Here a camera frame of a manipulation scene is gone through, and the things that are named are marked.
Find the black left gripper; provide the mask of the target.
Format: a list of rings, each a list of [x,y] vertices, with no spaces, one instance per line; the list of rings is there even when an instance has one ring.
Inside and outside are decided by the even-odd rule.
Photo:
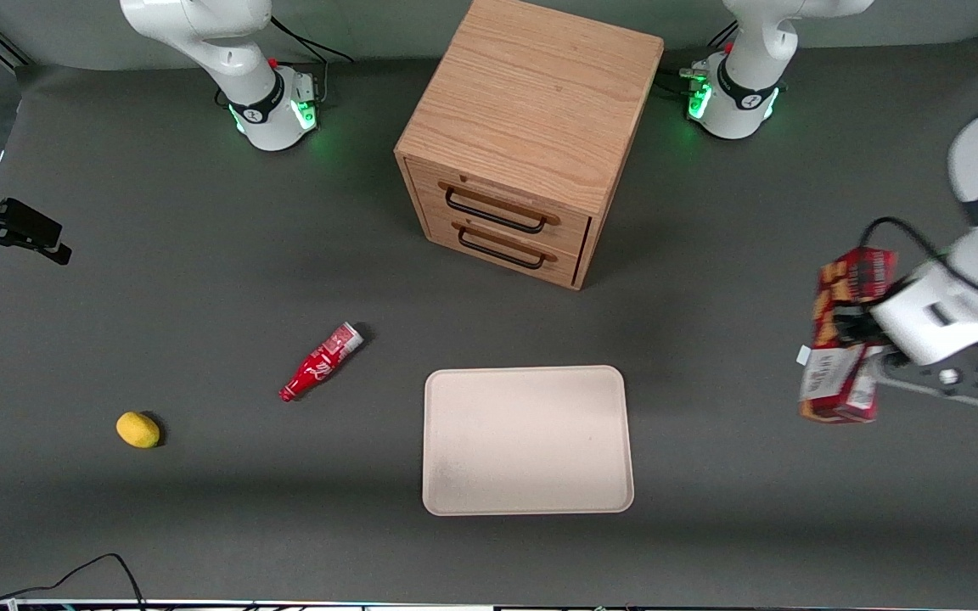
[[[881,343],[882,329],[868,303],[837,303],[832,324],[839,345],[867,344],[867,365],[873,368],[904,368],[911,359],[896,345]]]

